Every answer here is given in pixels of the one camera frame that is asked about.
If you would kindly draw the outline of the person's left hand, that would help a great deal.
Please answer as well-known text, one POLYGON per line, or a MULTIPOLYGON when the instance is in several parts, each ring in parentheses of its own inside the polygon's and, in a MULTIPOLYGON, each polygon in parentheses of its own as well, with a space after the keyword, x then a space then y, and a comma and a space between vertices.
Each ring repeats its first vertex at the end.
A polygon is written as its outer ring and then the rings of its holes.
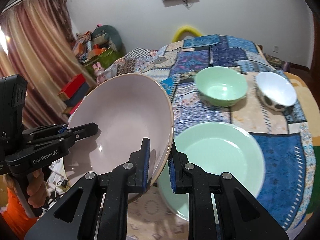
MULTIPOLYGON (((14 180, 8 174, 5 174, 3 176, 3 181, 6 184, 7 188, 9 188, 10 191, 14 195, 16 195, 14 180)), ((37 209, 43 206, 47 198, 47 191, 44 182, 44 173, 42 172, 42 169, 38 169, 33 172, 33 176, 27 187, 27 194, 29 196, 28 203, 33 208, 37 209)))

